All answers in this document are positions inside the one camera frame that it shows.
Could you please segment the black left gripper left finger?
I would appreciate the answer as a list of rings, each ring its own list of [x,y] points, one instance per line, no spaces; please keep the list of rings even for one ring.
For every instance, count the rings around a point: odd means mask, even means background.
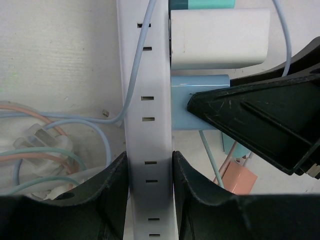
[[[54,200],[24,195],[0,198],[2,240],[121,240],[129,191],[128,158]]]

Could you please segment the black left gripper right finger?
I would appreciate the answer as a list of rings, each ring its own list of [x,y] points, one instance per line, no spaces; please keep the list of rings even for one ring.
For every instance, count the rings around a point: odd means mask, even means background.
[[[236,195],[172,154],[181,240],[317,240],[318,194]]]

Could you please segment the orange charger plug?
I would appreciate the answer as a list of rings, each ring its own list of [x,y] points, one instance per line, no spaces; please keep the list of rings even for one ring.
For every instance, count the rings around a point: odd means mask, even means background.
[[[231,161],[222,177],[222,182],[227,191],[236,195],[248,195],[257,178],[258,176],[248,168]]]

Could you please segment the white charger plug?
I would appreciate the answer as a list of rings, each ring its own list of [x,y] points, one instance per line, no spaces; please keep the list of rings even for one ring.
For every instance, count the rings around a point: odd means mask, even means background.
[[[171,11],[172,70],[240,69],[267,58],[267,8]]]

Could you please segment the teal charger plug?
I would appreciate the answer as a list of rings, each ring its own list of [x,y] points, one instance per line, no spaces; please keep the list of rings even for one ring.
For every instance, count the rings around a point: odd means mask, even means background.
[[[235,0],[170,0],[169,10],[232,9]]]

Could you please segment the mint green charger plug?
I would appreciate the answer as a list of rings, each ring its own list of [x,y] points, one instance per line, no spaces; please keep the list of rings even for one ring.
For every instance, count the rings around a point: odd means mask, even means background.
[[[230,152],[235,140],[223,132],[221,133],[221,136],[222,136],[223,151],[227,155]],[[244,147],[240,143],[237,143],[235,146],[235,149],[232,153],[232,157],[233,158],[242,158],[243,156],[248,156],[250,154],[250,152],[251,151],[248,148]]]

